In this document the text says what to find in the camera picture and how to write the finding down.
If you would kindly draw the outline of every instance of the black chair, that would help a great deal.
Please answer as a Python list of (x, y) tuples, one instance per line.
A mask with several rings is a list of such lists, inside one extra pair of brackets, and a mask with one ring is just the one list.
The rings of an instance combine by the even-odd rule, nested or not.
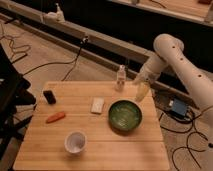
[(31, 117), (14, 123), (17, 105), (35, 104), (36, 99), (27, 89), (30, 83), (13, 67), (0, 44), (0, 160), (12, 137), (23, 140), (19, 129), (26, 126)]

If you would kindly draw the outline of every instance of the small bottle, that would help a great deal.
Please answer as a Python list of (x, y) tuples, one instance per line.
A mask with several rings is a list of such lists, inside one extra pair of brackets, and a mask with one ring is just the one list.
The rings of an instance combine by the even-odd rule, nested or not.
[(124, 89), (125, 81), (126, 81), (125, 66), (120, 65), (119, 70), (117, 72), (117, 80), (116, 80), (115, 90), (116, 91), (122, 91)]
[(59, 22), (65, 22), (63, 11), (61, 10), (61, 8), (60, 8), (58, 3), (56, 3), (56, 6), (57, 6), (56, 14), (57, 14), (57, 17), (58, 17), (58, 21)]

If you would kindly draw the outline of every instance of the bottle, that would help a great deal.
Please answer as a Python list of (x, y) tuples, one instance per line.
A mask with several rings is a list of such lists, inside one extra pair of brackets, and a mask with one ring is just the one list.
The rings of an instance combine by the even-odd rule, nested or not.
[(150, 84), (147, 81), (142, 81), (138, 85), (135, 101), (141, 102), (150, 90)]
[(116, 80), (115, 90), (116, 91), (122, 91), (124, 89), (125, 81), (126, 81), (125, 66), (120, 65), (119, 70), (117, 72), (117, 80)]
[(56, 6), (57, 6), (56, 14), (57, 14), (57, 17), (58, 17), (58, 21), (59, 22), (65, 22), (63, 11), (61, 10), (61, 8), (60, 8), (58, 3), (56, 3)]

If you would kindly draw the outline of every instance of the wooden tabletop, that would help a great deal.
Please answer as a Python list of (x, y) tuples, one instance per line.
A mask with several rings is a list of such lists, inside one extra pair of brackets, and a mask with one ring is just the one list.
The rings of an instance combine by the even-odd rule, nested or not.
[[(143, 113), (138, 128), (128, 135), (115, 133), (108, 124), (109, 107), (118, 100), (134, 102), (136, 89), (127, 82), (123, 92), (115, 82), (48, 82), (57, 103), (38, 100), (34, 116), (14, 164), (16, 171), (115, 171), (169, 170), (169, 162), (151, 93), (137, 103)], [(94, 97), (105, 100), (101, 115), (91, 114)], [(50, 115), (64, 111), (66, 117), (46, 124)], [(87, 144), (81, 155), (72, 156), (64, 148), (68, 133), (81, 131)]]
[[(118, 0), (131, 3), (131, 0)], [(166, 8), (169, 11), (180, 12), (205, 18), (210, 5), (198, 3), (198, 0), (140, 0), (139, 5), (149, 5), (159, 8)]]

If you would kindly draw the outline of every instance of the white cup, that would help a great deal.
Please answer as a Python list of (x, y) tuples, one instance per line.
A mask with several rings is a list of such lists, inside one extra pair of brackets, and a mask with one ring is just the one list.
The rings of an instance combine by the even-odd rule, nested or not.
[(64, 142), (65, 149), (71, 154), (79, 154), (86, 145), (86, 136), (82, 132), (70, 133)]

